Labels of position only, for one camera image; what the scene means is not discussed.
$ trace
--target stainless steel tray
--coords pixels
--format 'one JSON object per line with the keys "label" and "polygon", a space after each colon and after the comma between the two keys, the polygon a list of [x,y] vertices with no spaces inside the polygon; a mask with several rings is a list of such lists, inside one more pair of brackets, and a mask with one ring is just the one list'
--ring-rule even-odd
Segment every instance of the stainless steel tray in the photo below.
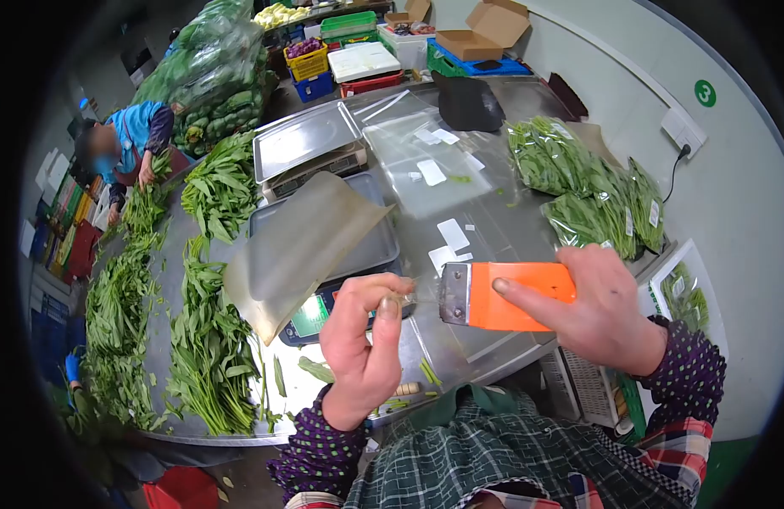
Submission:
{"label": "stainless steel tray", "polygon": [[330,150],[361,139],[343,101],[311,108],[286,121],[256,129],[254,173],[262,183]]}

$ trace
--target fingernail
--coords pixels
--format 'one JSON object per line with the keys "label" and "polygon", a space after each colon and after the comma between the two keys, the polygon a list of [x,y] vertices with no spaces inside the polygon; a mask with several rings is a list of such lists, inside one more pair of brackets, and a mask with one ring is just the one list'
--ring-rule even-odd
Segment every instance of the fingernail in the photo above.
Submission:
{"label": "fingernail", "polygon": [[511,284],[508,282],[508,280],[504,280],[502,278],[497,278],[494,280],[494,282],[491,283],[491,286],[494,287],[494,290],[496,290],[499,295],[504,295],[505,292],[508,291],[508,287],[510,285]]}
{"label": "fingernail", "polygon": [[380,301],[378,316],[387,320],[396,319],[398,310],[400,310],[400,304],[397,303],[397,299],[391,295],[387,295]]}

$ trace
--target cardboard box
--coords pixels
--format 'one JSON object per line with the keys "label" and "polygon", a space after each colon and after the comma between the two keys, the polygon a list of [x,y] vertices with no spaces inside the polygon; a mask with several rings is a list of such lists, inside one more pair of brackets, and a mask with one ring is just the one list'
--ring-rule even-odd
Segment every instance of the cardboard box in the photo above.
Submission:
{"label": "cardboard box", "polygon": [[428,8],[431,6],[432,0],[407,0],[403,7],[406,12],[387,12],[384,14],[384,21],[392,30],[401,23],[411,25],[415,21],[425,20]]}
{"label": "cardboard box", "polygon": [[528,8],[511,0],[480,0],[465,20],[470,30],[438,30],[437,44],[463,62],[499,60],[530,26]]}

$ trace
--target red crate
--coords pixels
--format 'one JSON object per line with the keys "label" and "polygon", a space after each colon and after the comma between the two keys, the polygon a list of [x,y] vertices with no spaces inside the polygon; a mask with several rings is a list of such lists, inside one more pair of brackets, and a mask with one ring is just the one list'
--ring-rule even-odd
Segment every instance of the red crate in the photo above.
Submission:
{"label": "red crate", "polygon": [[403,83],[402,69],[397,72],[386,73],[384,76],[370,78],[368,80],[355,80],[341,83],[341,96],[346,98],[350,95],[363,94],[364,92],[369,92],[370,90],[395,87],[401,83]]}
{"label": "red crate", "polygon": [[144,484],[151,509],[216,509],[219,506],[214,477],[197,467],[172,467],[154,484]]}

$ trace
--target hand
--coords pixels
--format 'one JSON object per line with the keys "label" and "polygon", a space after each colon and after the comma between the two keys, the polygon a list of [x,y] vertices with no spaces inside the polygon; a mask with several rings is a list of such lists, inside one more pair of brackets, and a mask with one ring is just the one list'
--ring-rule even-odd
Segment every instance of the hand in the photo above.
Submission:
{"label": "hand", "polygon": [[[394,294],[407,295],[414,288],[412,280],[390,273],[352,278],[341,286],[332,315],[318,335],[336,378],[322,403],[324,418],[335,429],[356,429],[400,384],[397,343],[402,308]],[[366,324],[374,310],[370,345]]]}
{"label": "hand", "polygon": [[118,221],[121,220],[121,213],[118,211],[119,202],[115,202],[109,206],[109,217],[107,221],[111,227],[114,227]]}
{"label": "hand", "polygon": [[496,279],[502,297],[556,331],[559,344],[584,359],[631,375],[647,376],[661,364],[667,331],[638,311],[638,284],[613,249],[592,243],[561,248],[556,259],[576,283],[566,304],[511,280]]}
{"label": "hand", "polygon": [[152,158],[151,151],[145,151],[140,161],[140,173],[138,173],[138,181],[140,182],[140,190],[154,182],[154,172],[152,171]]}

